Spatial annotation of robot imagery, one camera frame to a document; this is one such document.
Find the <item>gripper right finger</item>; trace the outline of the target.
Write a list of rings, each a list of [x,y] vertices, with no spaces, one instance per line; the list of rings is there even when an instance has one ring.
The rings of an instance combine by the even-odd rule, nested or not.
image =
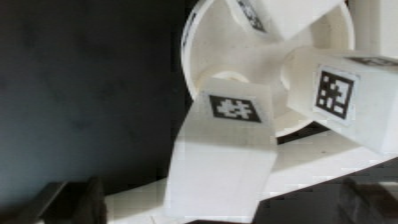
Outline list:
[[[398,182],[343,180],[336,224],[398,224]]]

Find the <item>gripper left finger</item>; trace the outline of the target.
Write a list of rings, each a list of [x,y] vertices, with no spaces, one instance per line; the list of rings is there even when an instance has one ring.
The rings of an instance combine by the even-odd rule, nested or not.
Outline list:
[[[52,182],[16,218],[18,224],[107,224],[103,183]]]

